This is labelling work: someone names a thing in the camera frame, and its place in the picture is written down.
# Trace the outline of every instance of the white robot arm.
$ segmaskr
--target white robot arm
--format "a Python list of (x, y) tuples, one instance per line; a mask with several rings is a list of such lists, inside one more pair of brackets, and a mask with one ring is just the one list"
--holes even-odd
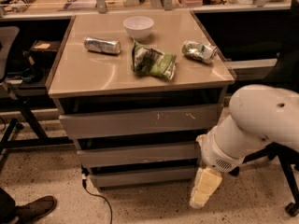
[(299, 150), (298, 93), (248, 85), (234, 93), (229, 108), (230, 115), (201, 144), (207, 166), (230, 172), (273, 142)]

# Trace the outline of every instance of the person's foot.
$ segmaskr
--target person's foot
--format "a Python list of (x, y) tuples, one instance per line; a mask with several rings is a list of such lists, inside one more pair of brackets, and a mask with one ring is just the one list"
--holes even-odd
[(28, 203), (23, 206), (17, 206), (16, 214), (19, 218), (18, 223), (24, 224), (30, 220), (41, 218), (47, 215), (54, 210), (56, 203), (57, 202), (54, 197), (46, 196), (37, 199), (32, 203)]

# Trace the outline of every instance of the speckled floor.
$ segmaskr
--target speckled floor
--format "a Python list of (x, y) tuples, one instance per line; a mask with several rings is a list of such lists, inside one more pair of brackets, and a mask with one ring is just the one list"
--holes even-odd
[[(58, 120), (43, 120), (49, 135), (64, 135)], [(31, 136), (27, 126), (14, 138)], [(88, 190), (99, 194), (87, 180)], [(35, 223), (109, 223), (108, 205), (81, 185), (80, 163), (73, 145), (9, 149), (0, 167), (0, 186), (17, 204), (54, 195), (56, 209)], [(298, 223), (284, 207), (292, 194), (278, 160), (244, 164), (239, 177), (223, 175), (219, 189), (201, 210), (189, 207), (191, 181), (103, 189), (113, 208), (113, 223)]]

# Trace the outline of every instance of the aluminum can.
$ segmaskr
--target aluminum can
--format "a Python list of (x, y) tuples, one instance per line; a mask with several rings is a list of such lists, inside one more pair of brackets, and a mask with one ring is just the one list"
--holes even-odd
[(217, 47), (206, 45), (192, 40), (184, 42), (182, 52), (185, 56), (193, 58), (197, 61), (210, 64), (213, 62), (217, 54)]
[(114, 55), (121, 53), (121, 43), (115, 40), (106, 40), (87, 36), (84, 38), (84, 47), (87, 50), (99, 53)]

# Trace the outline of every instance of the black cord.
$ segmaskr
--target black cord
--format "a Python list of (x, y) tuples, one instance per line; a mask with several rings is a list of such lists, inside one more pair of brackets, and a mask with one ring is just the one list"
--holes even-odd
[(3, 131), (3, 130), (7, 127), (7, 125), (6, 125), (6, 122), (3, 120), (2, 117), (0, 117), (0, 120), (1, 120), (2, 123), (3, 123), (3, 128), (0, 130), (0, 132), (1, 132), (1, 131)]
[(112, 207), (111, 207), (111, 204), (110, 202), (108, 201), (108, 199), (102, 195), (98, 195), (98, 194), (92, 194), (90, 193), (87, 189), (86, 189), (86, 176), (89, 174), (88, 171), (85, 169), (85, 168), (81, 168), (82, 170), (82, 186), (83, 188), (86, 190), (86, 192), (94, 197), (99, 197), (99, 198), (102, 198), (104, 199), (104, 201), (108, 204), (109, 206), (109, 209), (110, 209), (110, 224), (112, 224)]

